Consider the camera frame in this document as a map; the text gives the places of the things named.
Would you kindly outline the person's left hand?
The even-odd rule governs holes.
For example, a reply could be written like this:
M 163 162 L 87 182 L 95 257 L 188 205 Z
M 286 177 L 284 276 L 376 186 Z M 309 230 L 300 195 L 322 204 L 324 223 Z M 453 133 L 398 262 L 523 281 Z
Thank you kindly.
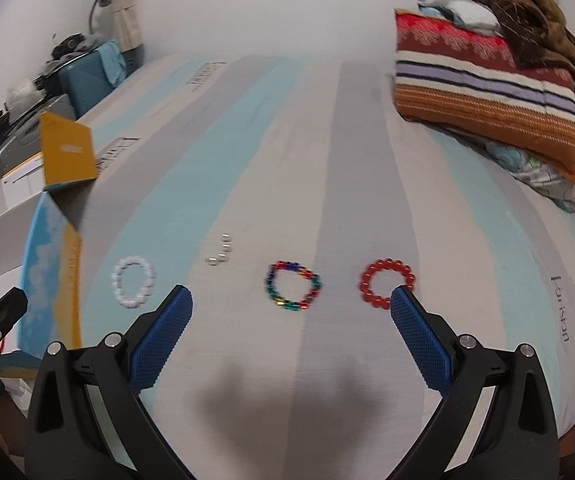
M 25 456 L 26 416 L 6 392 L 0 396 L 0 447 L 7 455 Z

